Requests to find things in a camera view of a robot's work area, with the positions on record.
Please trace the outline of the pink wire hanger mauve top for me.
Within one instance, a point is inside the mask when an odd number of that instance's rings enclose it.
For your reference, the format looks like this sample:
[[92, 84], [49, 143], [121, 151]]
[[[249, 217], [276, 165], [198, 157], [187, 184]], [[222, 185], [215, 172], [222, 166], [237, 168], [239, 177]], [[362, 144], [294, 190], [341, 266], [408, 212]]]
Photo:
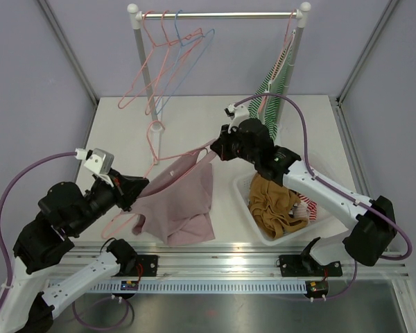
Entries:
[[[213, 143], [214, 141], [211, 140], [209, 142], [207, 142], [206, 144], [203, 144], [202, 146], [199, 146], [195, 149], [192, 149], [190, 151], [187, 151], [185, 153], [181, 153], [178, 155], [172, 155], [172, 156], [168, 156], [168, 157], [160, 157], [159, 156], [159, 139], [160, 136], [162, 135], [162, 133], [165, 131], [165, 127], [163, 125], [163, 123], [161, 121], [152, 121], [150, 123], [150, 125], [148, 126], [148, 129], [146, 131], [146, 139], [149, 145], [149, 149], [150, 152], [152, 154], [152, 163], [149, 167], [149, 169], [147, 170], [147, 172], [145, 173], [145, 177], [148, 176], [148, 174], [152, 171], [152, 169], [154, 168], [155, 165], [158, 165], [161, 161], [165, 161], [165, 160], [172, 160], [178, 157], [182, 157], [182, 156], [186, 156], [186, 155], [195, 155], [196, 151], [198, 149], [202, 149], [202, 150], [206, 150], [206, 153], [208, 153], [209, 150], [209, 145], [211, 143]], [[103, 231], [101, 232], [101, 238], [102, 239], [109, 239], [110, 237], [115, 236], [116, 234], [118, 234], [127, 224], [129, 224], [129, 222], [131, 222], [131, 220], [133, 220], [134, 218], [137, 218], [137, 222], [140, 221], [140, 217], [138, 214], [135, 213], [128, 213], [128, 215], [130, 215], [130, 218], [127, 219], [126, 221], [124, 221], [118, 228], [116, 228], [113, 232], [111, 233], [107, 233], [107, 231], [109, 230], [109, 228], [114, 224], [114, 222], [120, 218], [123, 215], [123, 212], [120, 212], [119, 214], [117, 214], [116, 216], [114, 216], [114, 218], [103, 228]]]

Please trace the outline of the mauve pink tank top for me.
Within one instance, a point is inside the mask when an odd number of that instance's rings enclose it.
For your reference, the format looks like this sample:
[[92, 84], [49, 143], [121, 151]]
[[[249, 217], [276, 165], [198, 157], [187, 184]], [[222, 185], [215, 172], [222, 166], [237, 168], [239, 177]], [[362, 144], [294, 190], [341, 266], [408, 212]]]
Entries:
[[185, 246], [215, 239], [210, 219], [214, 177], [212, 151], [198, 149], [163, 170], [132, 205], [139, 219], [132, 233], [148, 233], [167, 246]]

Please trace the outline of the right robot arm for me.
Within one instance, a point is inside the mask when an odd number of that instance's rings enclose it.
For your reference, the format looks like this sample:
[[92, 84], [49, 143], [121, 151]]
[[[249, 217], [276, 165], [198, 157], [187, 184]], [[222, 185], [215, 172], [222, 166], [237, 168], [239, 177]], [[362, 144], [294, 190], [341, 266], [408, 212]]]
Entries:
[[210, 149], [222, 161], [240, 158], [253, 164], [260, 176], [304, 194], [346, 226], [346, 232], [316, 237], [299, 255], [282, 259], [283, 276], [319, 277], [347, 259], [374, 266], [397, 234], [389, 199], [380, 196], [373, 200], [354, 194], [321, 173], [314, 173], [305, 157], [274, 144], [268, 129], [257, 119], [222, 126]]

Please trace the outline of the pink wire hanger brown top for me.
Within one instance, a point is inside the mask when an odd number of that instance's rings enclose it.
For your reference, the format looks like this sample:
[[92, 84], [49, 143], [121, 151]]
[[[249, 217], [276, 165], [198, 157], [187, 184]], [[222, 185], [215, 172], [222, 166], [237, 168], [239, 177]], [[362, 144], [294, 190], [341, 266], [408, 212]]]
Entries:
[[164, 59], [162, 60], [162, 64], [159, 70], [159, 73], [157, 77], [152, 81], [152, 83], [147, 83], [146, 88], [152, 88], [152, 95], [148, 97], [148, 107], [146, 108], [145, 114], [150, 114], [153, 121], [158, 121], [158, 115], [156, 114], [157, 106], [156, 102], [159, 98], [159, 95], [162, 93], [163, 86], [166, 84], [168, 80], [168, 75], [171, 73], [170, 68], [173, 63], [173, 61], [176, 58], [176, 55], [178, 53], [179, 46], [177, 45], [177, 38], [174, 40], [170, 39], [168, 36], [168, 33], [166, 32], [166, 29], [164, 27], [164, 19], [168, 11], [164, 11], [162, 13], [160, 24], [161, 29], [165, 38], [165, 43], [162, 44], [156, 44], [153, 38], [150, 36], [150, 33], [148, 32], [148, 29], [145, 25], [145, 20], [148, 18], [148, 16], [152, 15], [152, 11], [147, 12], [142, 19], [142, 26], [144, 30], [147, 32], [148, 38], [151, 41], [152, 44], [152, 50], [150, 54], [148, 55], [146, 60], [149, 60], [150, 56], [152, 56], [156, 49], [159, 48], [166, 48], [166, 53], [164, 55]]

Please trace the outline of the red striped tank top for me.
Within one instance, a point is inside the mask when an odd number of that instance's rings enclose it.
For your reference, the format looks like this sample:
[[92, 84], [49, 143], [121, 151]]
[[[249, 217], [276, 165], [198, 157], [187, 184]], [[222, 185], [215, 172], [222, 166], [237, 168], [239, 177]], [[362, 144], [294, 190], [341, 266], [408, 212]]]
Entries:
[[306, 218], [309, 222], [315, 221], [318, 216], [317, 203], [300, 193], [297, 193], [297, 197], [300, 201], [292, 209], [293, 216], [295, 218]]

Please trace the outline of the brown tank top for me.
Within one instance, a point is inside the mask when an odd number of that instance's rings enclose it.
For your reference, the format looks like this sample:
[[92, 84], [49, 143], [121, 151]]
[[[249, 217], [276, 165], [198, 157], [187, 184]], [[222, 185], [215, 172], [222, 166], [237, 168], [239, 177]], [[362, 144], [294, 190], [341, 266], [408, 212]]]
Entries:
[[297, 232], [308, 225], [308, 219], [290, 215], [299, 201], [294, 191], [266, 180], [258, 173], [252, 178], [248, 209], [270, 240], [280, 239], [285, 233]]

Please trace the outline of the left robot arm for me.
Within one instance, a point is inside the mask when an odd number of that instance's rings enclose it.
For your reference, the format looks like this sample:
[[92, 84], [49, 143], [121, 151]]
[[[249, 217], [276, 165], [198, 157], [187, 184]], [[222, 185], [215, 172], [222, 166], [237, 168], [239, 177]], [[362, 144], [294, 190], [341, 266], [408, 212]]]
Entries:
[[39, 214], [23, 228], [13, 247], [12, 282], [0, 295], [0, 332], [47, 332], [54, 319], [100, 281], [135, 270], [136, 251], [127, 241], [116, 239], [91, 264], [59, 284], [46, 286], [74, 247], [72, 238], [114, 206], [130, 211], [149, 183], [146, 178], [119, 174], [113, 180], [115, 184], [109, 185], [97, 178], [86, 192], [73, 182], [61, 182], [39, 201]]

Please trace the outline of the blue wire hanger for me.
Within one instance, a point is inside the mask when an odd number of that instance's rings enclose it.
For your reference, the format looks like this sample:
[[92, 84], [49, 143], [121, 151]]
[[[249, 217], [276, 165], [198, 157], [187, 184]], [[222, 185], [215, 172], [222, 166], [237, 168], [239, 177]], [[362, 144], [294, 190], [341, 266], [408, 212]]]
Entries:
[[197, 65], [201, 57], [203, 57], [207, 48], [211, 45], [216, 30], [214, 28], [204, 31], [198, 28], [194, 34], [182, 37], [178, 26], [178, 19], [183, 18], [184, 12], [179, 10], [175, 13], [173, 18], [173, 25], [177, 37], [177, 45], [179, 46], [178, 53], [173, 61], [168, 75], [168, 80], [163, 86], [162, 93], [159, 95], [156, 106], [159, 108], [156, 111], [158, 116], [164, 113], [166, 104], [174, 97], [175, 93], [180, 89], [183, 82], [187, 79], [193, 68]]

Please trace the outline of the pink wire hanger green top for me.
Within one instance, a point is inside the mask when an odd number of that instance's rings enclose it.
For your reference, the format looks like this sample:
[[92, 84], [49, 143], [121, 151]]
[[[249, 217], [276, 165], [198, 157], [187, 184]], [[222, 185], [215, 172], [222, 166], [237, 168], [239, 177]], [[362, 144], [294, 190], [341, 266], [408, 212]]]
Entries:
[[286, 26], [286, 32], [285, 32], [285, 35], [284, 35], [284, 42], [283, 42], [283, 44], [282, 44], [282, 48], [281, 48], [281, 51], [280, 51], [280, 54], [279, 54], [279, 56], [277, 57], [277, 61], [276, 61], [276, 63], [275, 63], [275, 66], [274, 66], [274, 68], [273, 68], [273, 70], [272, 70], [272, 72], [271, 72], [271, 77], [270, 77], [270, 79], [269, 79], [269, 81], [268, 81], [268, 86], [267, 86], [267, 90], [266, 90], [266, 92], [269, 92], [270, 91], [270, 88], [271, 88], [271, 85], [272, 85], [272, 83], [273, 83], [273, 81], [274, 81], [274, 79], [276, 79], [276, 77], [277, 77], [277, 73], [278, 73], [278, 62], [279, 62], [279, 59], [280, 59], [280, 57], [282, 56], [282, 54], [283, 54], [283, 52], [284, 52], [284, 49], [287, 47], [287, 45], [289, 44], [289, 40], [290, 40], [290, 38], [288, 37], [288, 32], [289, 32], [289, 28], [290, 28], [290, 25], [291, 25], [291, 20], [292, 20], [292, 18], [293, 18], [293, 15], [295, 14], [297, 12], [297, 10], [296, 9], [293, 9], [292, 10], [292, 12], [290, 13], [290, 16], [289, 16], [289, 18], [288, 18], [288, 23], [287, 23], [287, 26]]

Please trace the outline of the green striped tank top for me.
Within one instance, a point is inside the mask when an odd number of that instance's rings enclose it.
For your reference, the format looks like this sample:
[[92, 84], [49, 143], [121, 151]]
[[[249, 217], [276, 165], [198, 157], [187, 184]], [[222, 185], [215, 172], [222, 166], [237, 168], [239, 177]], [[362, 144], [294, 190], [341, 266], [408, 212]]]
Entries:
[[[292, 58], [293, 45], [295, 41], [295, 30], [292, 30], [290, 35], [289, 44], [284, 49], [282, 56], [279, 59], [278, 64], [278, 73], [276, 79], [274, 79], [270, 91], [266, 92], [268, 81], [271, 77], [271, 72], [275, 66], [272, 66], [271, 70], [268, 72], [260, 87], [256, 91], [256, 94], [263, 93], [273, 93], [273, 94], [283, 94], [286, 84], [286, 77], [288, 74], [288, 65]], [[260, 119], [266, 128], [269, 130], [270, 137], [272, 140], [276, 139], [278, 132], [277, 117], [280, 110], [281, 99], [278, 99], [274, 96], [261, 96], [256, 99], [253, 99], [248, 104], [248, 111], [251, 118]]]

